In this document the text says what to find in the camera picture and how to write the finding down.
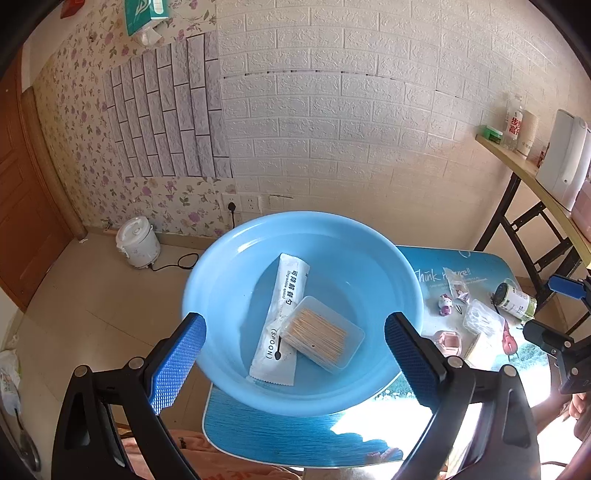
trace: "tile floor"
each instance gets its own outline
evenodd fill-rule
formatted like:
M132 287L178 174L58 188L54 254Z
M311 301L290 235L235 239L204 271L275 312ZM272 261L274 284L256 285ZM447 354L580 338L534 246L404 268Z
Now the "tile floor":
M50 478L57 419L73 370L120 368L146 356L180 323L189 271L131 268L112 236L90 233L72 241L47 273L18 328L25 427L33 437L44 479ZM193 250L162 246L156 267ZM185 259L190 263L193 258ZM193 368L174 405L161 414L169 427L201 431L209 380ZM125 422L122 410L115 419Z

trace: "teal tissue package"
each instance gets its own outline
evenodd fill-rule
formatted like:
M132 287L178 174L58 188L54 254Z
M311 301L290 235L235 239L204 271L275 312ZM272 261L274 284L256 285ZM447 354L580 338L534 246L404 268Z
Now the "teal tissue package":
M125 23L129 36L168 18L166 0L125 0Z

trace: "clear plastic box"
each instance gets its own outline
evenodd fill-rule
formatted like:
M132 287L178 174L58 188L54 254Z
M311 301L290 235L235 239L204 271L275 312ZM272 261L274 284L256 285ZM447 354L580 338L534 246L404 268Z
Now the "clear plastic box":
M304 297L282 322L278 333L282 340L331 373L349 364L365 338L361 328L310 296Z

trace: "human hand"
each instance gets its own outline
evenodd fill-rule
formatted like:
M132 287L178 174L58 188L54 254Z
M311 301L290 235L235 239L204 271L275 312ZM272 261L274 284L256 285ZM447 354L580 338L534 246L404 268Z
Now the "human hand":
M586 393L574 393L573 399L569 405L569 415L574 419L580 418L581 414L585 411L586 404L585 399L587 398Z

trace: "silver bolt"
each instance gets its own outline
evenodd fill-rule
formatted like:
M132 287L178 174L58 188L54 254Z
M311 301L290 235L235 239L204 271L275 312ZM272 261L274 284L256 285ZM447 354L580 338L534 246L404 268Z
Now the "silver bolt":
M129 368L132 370L137 370L138 368L142 368L143 364L144 364L144 359L141 358L140 356L133 357L128 363Z
M75 377L84 377L88 373L88 367L86 365L80 365L74 370Z
M448 357L447 363L452 368L462 368L462 365L464 364L463 360L458 356Z
M512 365L505 365L503 367L503 372L505 372L505 375L509 377L514 377L517 375L517 370L515 370L515 367L513 367Z

